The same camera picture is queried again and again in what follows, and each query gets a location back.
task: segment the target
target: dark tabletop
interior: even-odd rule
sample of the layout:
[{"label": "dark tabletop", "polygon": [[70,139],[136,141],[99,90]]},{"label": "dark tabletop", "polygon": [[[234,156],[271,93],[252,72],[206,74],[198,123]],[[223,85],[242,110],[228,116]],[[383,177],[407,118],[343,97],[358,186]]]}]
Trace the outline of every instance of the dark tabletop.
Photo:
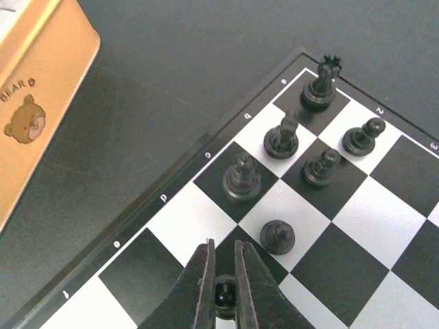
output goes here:
[{"label": "dark tabletop", "polygon": [[80,0],[95,65],[0,236],[0,325],[297,46],[439,137],[437,0]]}]

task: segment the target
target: bear logo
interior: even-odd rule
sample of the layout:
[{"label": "bear logo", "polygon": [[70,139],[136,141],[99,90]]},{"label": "bear logo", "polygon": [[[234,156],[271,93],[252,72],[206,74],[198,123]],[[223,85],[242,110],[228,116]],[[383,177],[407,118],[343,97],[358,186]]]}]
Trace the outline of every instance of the bear logo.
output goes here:
[{"label": "bear logo", "polygon": [[23,105],[15,110],[4,132],[19,143],[29,144],[41,135],[45,124],[46,113],[34,103],[32,95],[28,95],[24,98]]}]

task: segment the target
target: black pawn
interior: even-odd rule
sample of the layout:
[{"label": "black pawn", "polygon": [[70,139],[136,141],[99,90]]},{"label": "black pawn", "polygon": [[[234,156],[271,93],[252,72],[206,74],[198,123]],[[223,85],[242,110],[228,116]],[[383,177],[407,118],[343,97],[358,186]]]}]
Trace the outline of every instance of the black pawn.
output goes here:
[{"label": "black pawn", "polygon": [[324,110],[335,98],[335,87],[332,80],[337,78],[342,70],[342,59],[338,56],[325,55],[320,61],[318,77],[303,86],[302,100],[308,106]]},{"label": "black pawn", "polygon": [[275,159],[286,159],[296,153],[299,145],[296,135],[297,127],[294,112],[287,112],[281,124],[265,134],[263,146],[267,154]]},{"label": "black pawn", "polygon": [[269,221],[262,227],[262,247],[272,255],[285,255],[293,248],[295,242],[293,228],[284,221]]},{"label": "black pawn", "polygon": [[371,118],[361,128],[352,128],[344,134],[343,148],[352,156],[365,156],[373,151],[376,137],[384,130],[384,120]]},{"label": "black pawn", "polygon": [[321,156],[308,160],[302,168],[306,181],[314,186],[330,184],[335,177],[335,168],[342,157],[335,149],[326,149]]},{"label": "black pawn", "polygon": [[235,164],[224,173],[222,186],[232,201],[246,202],[261,192],[261,174],[257,171],[254,158],[240,154]]}]

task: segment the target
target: chessboard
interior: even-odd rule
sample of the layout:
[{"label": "chessboard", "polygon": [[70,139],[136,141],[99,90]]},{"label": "chessboard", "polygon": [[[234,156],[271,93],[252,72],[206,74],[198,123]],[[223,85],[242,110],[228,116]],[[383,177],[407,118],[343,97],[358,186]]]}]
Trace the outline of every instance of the chessboard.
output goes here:
[{"label": "chessboard", "polygon": [[[252,242],[316,328],[437,328],[438,140],[340,68],[295,51],[25,306],[17,328],[137,328],[207,239],[217,276],[234,274],[236,240]],[[261,242],[273,220],[294,232],[279,255]]]}]

